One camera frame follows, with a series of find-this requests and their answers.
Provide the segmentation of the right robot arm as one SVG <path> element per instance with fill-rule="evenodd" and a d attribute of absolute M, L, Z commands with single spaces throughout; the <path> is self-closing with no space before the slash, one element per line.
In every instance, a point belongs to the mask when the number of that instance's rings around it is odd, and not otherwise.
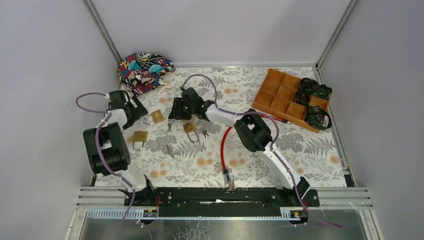
<path fill-rule="evenodd" d="M 279 133 L 272 136 L 271 129 L 263 120 L 263 114 L 249 109 L 246 112 L 233 112 L 219 107 L 212 100 L 203 100 L 192 88 L 182 91 L 181 97 L 175 97 L 169 119 L 190 120 L 193 116 L 199 120 L 214 122 L 232 127 L 242 145 L 252 153 L 261 156 L 278 177 L 292 206 L 315 207 L 319 205 L 318 194 L 308 181 L 290 166 L 277 149 Z"/>

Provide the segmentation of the red cable lock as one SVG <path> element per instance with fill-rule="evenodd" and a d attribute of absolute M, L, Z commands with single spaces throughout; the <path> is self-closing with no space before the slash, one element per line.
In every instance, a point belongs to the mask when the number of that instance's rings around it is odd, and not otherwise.
<path fill-rule="evenodd" d="M 236 130 L 229 127 L 222 138 L 223 160 L 234 185 L 240 188 L 281 188 L 282 182 L 259 152 L 247 150 Z"/>

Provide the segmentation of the small metal key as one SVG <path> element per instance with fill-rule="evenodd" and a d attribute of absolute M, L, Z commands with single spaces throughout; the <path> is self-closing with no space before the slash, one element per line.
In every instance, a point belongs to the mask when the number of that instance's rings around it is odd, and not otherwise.
<path fill-rule="evenodd" d="M 167 149 L 167 153 L 171 156 L 172 159 L 174 159 L 175 158 L 175 155 L 174 155 L 173 148 L 170 145 L 167 144 L 166 145 L 166 149 Z"/>

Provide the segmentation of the silver key bunch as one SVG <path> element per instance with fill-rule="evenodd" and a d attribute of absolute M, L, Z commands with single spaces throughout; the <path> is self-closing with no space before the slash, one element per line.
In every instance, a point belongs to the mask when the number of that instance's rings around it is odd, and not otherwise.
<path fill-rule="evenodd" d="M 205 128 L 203 128 L 201 131 L 202 131 L 202 134 L 203 134 L 204 138 L 206 139 L 209 136 L 208 130 L 205 129 Z"/>

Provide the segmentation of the small brass padlock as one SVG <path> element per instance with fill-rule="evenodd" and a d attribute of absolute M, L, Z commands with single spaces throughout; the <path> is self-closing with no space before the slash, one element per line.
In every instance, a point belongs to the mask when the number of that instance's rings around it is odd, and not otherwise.
<path fill-rule="evenodd" d="M 193 122 L 185 123 L 183 129 L 191 143 L 197 144 L 199 142 L 200 138 L 197 133 L 197 127 Z"/>

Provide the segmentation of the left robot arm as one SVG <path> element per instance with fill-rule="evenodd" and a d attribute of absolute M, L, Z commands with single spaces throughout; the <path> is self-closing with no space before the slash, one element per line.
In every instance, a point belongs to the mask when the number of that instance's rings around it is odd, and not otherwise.
<path fill-rule="evenodd" d="M 148 114 L 137 97 L 124 90 L 102 95 L 109 103 L 100 123 L 83 132 L 89 165 L 94 174 L 111 176 L 125 186 L 128 198 L 148 206 L 155 200 L 151 181 L 130 166 L 131 156 L 123 131 Z"/>

